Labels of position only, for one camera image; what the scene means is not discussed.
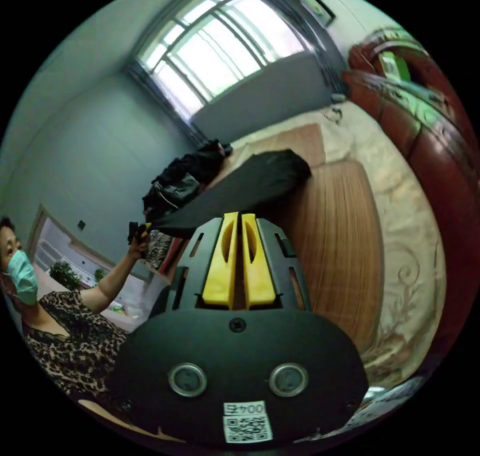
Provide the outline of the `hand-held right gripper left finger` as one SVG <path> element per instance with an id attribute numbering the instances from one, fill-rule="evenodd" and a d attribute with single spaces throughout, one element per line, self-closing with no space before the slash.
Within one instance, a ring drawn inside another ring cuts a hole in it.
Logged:
<path id="1" fill-rule="evenodd" d="M 237 267 L 239 213 L 226 213 L 215 243 L 202 292 L 203 302 L 233 308 Z"/>

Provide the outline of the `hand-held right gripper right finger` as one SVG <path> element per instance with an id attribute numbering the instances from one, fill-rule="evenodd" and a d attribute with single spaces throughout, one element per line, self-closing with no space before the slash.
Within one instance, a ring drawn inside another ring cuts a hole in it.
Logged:
<path id="1" fill-rule="evenodd" d="M 272 305 L 276 293 L 256 216 L 241 216 L 243 283 L 247 309 Z"/>

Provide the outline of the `person's left hand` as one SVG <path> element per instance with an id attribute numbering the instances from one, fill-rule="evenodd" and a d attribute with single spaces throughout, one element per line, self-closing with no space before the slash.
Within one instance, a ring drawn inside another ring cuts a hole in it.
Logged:
<path id="1" fill-rule="evenodd" d="M 144 259 L 148 249 L 149 239 L 149 235 L 142 238 L 133 237 L 128 247 L 127 256 L 135 261 Z"/>

